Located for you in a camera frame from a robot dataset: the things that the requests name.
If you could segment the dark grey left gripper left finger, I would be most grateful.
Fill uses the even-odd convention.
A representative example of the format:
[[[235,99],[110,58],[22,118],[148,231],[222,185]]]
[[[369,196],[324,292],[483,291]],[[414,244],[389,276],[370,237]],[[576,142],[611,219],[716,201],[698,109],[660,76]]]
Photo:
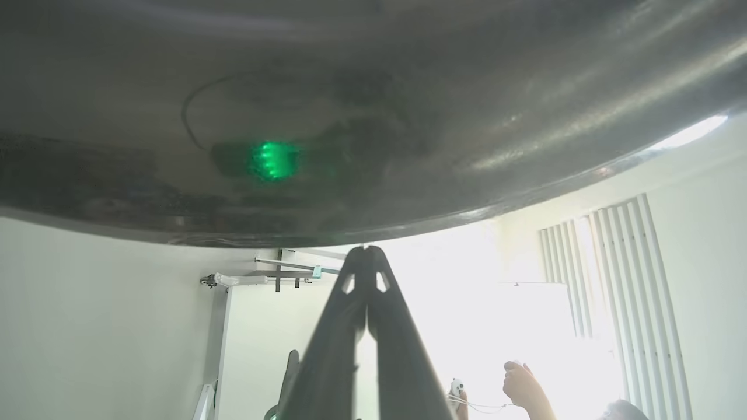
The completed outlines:
[[[369,257],[350,250],[280,404],[282,419],[354,419],[357,345],[366,327]]]

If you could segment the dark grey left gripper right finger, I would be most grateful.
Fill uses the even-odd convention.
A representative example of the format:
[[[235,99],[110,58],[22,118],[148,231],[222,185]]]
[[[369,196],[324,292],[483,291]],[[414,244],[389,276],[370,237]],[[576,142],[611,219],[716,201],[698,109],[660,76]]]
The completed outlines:
[[[368,330],[377,345],[377,391],[381,419],[451,419],[413,316],[384,251],[365,248]]]

